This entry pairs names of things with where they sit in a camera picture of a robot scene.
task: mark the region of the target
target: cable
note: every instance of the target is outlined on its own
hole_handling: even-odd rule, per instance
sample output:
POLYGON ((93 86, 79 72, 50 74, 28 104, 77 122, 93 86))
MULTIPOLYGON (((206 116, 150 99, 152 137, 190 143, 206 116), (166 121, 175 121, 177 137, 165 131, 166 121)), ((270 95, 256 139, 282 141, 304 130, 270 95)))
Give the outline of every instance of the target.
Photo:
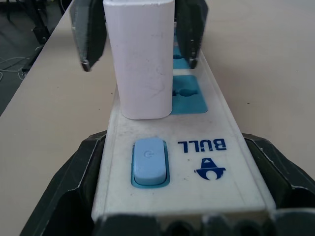
POLYGON ((64 9, 64 7, 63 7, 63 0, 60 0, 60 5, 61 5, 61 7, 62 7, 62 9, 63 9, 63 12, 65 13, 65 9, 64 9))
POLYGON ((21 75, 20 75, 20 72, 21 72, 21 70, 22 70, 22 68, 23 67, 21 67, 20 69, 18 69, 18 70, 6 70, 7 68, 10 68, 10 67, 12 67, 12 66, 14 66, 15 64, 17 64, 17 63, 19 63, 20 61, 22 61, 22 60, 24 60, 24 59, 29 59, 29 58, 24 58, 24 57, 14 57, 14 58, 9 58, 9 59, 7 59, 7 60, 5 60, 4 58, 2 58, 2 57, 0 57, 0 59, 2 59, 3 61, 1 61, 0 62, 0 64, 2 64, 2 63, 7 63, 9 66, 8 67, 6 67, 5 69, 0 69, 0 81, 2 80, 2 78, 3 78, 3 73, 2 72, 14 72, 14 73, 17 73, 18 74, 18 76, 19 76, 19 79, 20 80, 22 80, 23 81, 23 78, 21 77, 21 75), (8 63, 8 61, 9 60, 13 60, 13 59, 21 59, 21 60, 19 60, 18 62, 16 62, 16 63, 14 63, 14 64, 10 64, 10 63, 8 63))

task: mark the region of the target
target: white power strip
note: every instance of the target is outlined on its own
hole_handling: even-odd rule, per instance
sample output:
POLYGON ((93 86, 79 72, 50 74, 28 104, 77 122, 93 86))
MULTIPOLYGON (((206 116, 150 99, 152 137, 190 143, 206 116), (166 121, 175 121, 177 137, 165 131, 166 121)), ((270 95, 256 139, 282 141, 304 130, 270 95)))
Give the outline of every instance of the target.
POLYGON ((202 215, 209 213, 264 216, 275 203, 202 52, 196 69, 173 73, 197 78, 208 111, 131 120, 122 115, 116 91, 93 219, 118 213, 149 214, 157 216, 162 227, 173 219, 185 219, 198 227, 202 215), (162 188, 137 188, 130 181, 133 145, 149 137, 159 137, 167 144, 170 183, 162 188), (213 150, 207 145, 201 149, 202 140, 209 140, 213 150), (196 170, 205 161, 225 168, 223 175, 214 171, 206 177, 199 175, 196 170))

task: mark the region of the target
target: beige table surface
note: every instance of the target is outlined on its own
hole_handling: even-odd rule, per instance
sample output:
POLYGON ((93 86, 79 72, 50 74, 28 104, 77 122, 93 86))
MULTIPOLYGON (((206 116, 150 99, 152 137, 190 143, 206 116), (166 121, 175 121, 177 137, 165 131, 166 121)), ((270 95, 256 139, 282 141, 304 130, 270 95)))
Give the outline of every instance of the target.
MULTIPOLYGON (((210 0, 203 53, 242 132, 272 141, 315 177, 315 5, 210 0)), ((79 64, 66 13, 0 117, 0 235, 18 235, 54 173, 107 129, 115 75, 109 40, 79 64)))

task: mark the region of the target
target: power symbol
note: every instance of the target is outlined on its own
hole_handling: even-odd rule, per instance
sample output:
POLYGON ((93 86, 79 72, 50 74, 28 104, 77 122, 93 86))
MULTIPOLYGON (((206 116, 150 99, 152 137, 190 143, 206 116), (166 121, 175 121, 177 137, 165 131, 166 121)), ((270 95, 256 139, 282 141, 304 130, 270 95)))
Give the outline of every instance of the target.
POLYGON ((145 151, 144 154, 143 154, 144 157, 147 157, 147 158, 151 158, 154 156, 154 152, 148 150, 148 151, 145 151))

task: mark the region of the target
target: floor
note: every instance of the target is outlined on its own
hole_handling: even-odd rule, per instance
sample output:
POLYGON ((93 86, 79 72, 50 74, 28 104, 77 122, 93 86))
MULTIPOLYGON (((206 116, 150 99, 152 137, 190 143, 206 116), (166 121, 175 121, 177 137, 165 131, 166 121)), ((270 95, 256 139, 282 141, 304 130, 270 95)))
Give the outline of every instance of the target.
MULTIPOLYGON (((13 57, 29 58, 33 55, 36 48, 40 46, 32 32, 34 27, 33 21, 16 3, 11 4, 10 22, 6 17, 5 3, 0 2, 0 69, 9 66, 6 62, 3 62, 4 59, 13 57)), ((41 16, 49 32, 52 32, 62 16, 57 1, 48 1, 47 17, 44 14, 41 14, 41 16)), ((12 64, 17 61, 19 59, 11 60, 9 63, 12 64)), ((7 70, 18 70, 25 62, 26 60, 23 60, 7 70)), ((22 82, 16 72, 2 73, 3 77, 0 80, 0 116, 22 82)))

